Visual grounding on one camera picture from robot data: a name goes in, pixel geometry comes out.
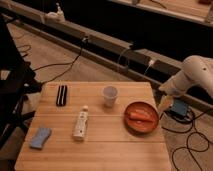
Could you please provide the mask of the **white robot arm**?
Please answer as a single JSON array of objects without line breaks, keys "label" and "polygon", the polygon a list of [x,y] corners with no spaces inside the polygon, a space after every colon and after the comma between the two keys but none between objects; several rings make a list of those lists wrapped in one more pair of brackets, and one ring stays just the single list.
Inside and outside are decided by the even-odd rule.
[{"label": "white robot arm", "polygon": [[202,87],[213,98],[212,58],[191,55],[184,59],[181,70],[159,87],[159,90],[165,93],[158,105],[159,113],[166,111],[175,97],[183,96],[193,86]]}]

